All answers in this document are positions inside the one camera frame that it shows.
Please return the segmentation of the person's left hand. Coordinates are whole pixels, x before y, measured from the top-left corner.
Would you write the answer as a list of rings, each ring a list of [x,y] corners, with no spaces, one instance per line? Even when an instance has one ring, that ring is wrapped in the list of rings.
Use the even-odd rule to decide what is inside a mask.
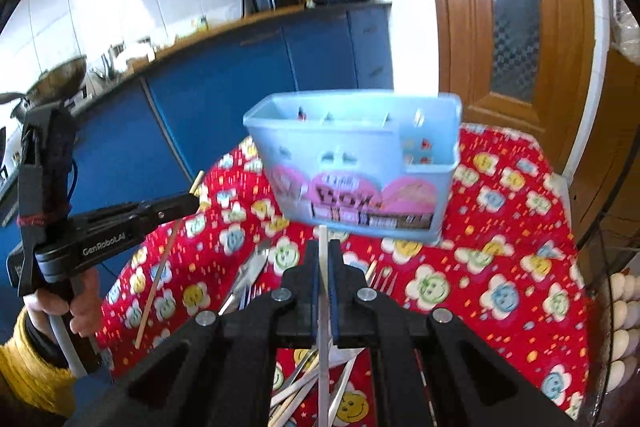
[[[49,317],[72,314],[70,330],[80,337],[93,336],[101,327],[100,276],[96,268],[81,275],[82,291],[70,303],[45,289],[23,298],[30,323],[38,332],[54,341]]]

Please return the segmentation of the yellow sleeve forearm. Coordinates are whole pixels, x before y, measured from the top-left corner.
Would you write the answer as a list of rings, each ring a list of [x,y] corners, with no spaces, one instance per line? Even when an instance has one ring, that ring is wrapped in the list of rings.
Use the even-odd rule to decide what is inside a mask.
[[[75,412],[75,378],[60,349],[35,328],[26,308],[1,345],[1,425],[63,426]]]

